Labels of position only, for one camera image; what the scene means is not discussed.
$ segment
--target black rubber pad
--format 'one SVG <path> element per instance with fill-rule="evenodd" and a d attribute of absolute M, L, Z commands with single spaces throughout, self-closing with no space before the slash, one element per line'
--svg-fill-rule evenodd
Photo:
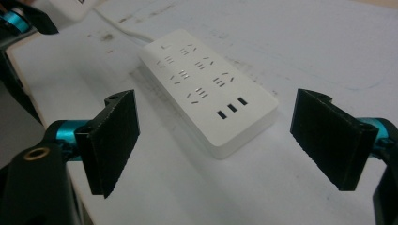
<path fill-rule="evenodd" d="M 140 135 L 133 91 L 105 99 L 106 108 L 75 132 L 93 194 L 115 188 Z"/>
<path fill-rule="evenodd" d="M 339 190 L 355 190 L 378 129 L 331 103 L 331 97 L 298 90 L 290 132 Z"/>

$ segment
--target white table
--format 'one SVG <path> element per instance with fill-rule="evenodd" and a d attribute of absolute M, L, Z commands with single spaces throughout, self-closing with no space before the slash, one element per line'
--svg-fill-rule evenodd
<path fill-rule="evenodd" d="M 142 71 L 143 42 L 91 12 L 53 37 L 10 51 L 42 121 L 91 119 L 134 89 L 141 124 L 115 191 L 92 196 L 69 171 L 96 224 L 375 224 L 385 165 L 369 159 L 357 190 L 339 192 L 289 133 L 298 88 L 353 116 L 398 124 L 398 11 L 349 0 L 113 0 L 100 8 L 154 38 L 183 28 L 280 101 L 276 123 L 225 160 L 201 149 Z"/>

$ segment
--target power strip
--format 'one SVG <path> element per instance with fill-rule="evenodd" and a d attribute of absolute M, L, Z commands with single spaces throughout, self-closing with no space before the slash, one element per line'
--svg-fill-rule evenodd
<path fill-rule="evenodd" d="M 146 45 L 139 56 L 215 158 L 275 121 L 278 101 L 185 30 Z"/>

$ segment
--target scratch mark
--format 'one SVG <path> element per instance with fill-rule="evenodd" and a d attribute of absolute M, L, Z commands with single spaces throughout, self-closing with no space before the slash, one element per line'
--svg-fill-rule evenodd
<path fill-rule="evenodd" d="M 225 57 L 225 59 L 227 61 L 229 61 L 233 66 L 235 66 L 235 68 L 239 69 L 240 71 L 242 71 L 244 73 L 248 73 L 249 71 L 251 71 L 253 69 L 253 65 L 248 64 L 246 62 L 232 59 L 230 57 Z"/>
<path fill-rule="evenodd" d="M 107 35 L 105 35 L 105 36 L 102 36 L 102 38 L 100 39 L 101 41 L 105 41 L 105 42 L 108 42 L 108 41 L 111 41 L 111 40 L 113 40 L 115 37 L 112 35 L 112 34 L 107 34 Z"/>
<path fill-rule="evenodd" d="M 135 19 L 135 23 L 141 23 L 141 22 L 143 22 L 144 20 L 143 19 L 140 19 L 140 18 L 137 18 L 137 19 Z"/>
<path fill-rule="evenodd" d="M 228 37 L 229 37 L 229 35 L 225 34 L 225 33 L 217 36 L 217 38 L 219 38 L 219 39 L 227 39 Z"/>
<path fill-rule="evenodd" d="M 135 75 L 138 71 L 139 71 L 139 67 L 138 68 L 136 68 L 135 70 L 133 70 L 133 71 L 131 71 L 131 72 L 129 72 L 129 75 Z"/>
<path fill-rule="evenodd" d="M 357 88 L 357 87 L 347 87 L 345 86 L 345 89 L 350 90 L 350 91 L 363 91 L 363 90 L 368 90 L 368 89 L 372 89 L 375 88 L 377 86 L 379 86 L 381 83 L 384 82 L 384 80 L 386 79 L 386 77 L 383 77 L 380 81 L 373 83 L 369 86 L 363 87 L 363 88 Z"/>
<path fill-rule="evenodd" d="M 154 12 L 150 13 L 148 18 L 151 18 L 151 17 L 157 16 L 159 14 L 162 14 L 163 12 L 165 12 L 168 9 L 173 8 L 175 6 L 176 6 L 176 3 L 172 3 L 171 5 L 169 5 L 167 7 L 161 8 L 161 9 L 159 9 L 157 11 L 154 11 Z"/>
<path fill-rule="evenodd" d="M 130 14 L 130 15 L 128 15 L 127 17 L 121 19 L 119 22 L 122 23 L 122 22 L 124 22 L 124 21 L 126 21 L 126 20 L 129 20 L 129 19 L 133 18 L 133 17 L 134 17 L 134 16 Z"/>

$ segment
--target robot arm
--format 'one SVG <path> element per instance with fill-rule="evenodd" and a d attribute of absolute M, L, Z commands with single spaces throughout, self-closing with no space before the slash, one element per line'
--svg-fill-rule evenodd
<path fill-rule="evenodd" d="M 41 34 L 52 35 L 84 18 L 97 0 L 0 0 L 7 12 L 0 15 L 0 26 L 17 35 L 32 26 Z"/>
<path fill-rule="evenodd" d="M 140 135 L 134 91 L 107 97 L 92 120 L 59 120 L 0 170 L 0 224 L 81 225 L 66 168 L 81 160 L 94 195 L 107 198 Z"/>

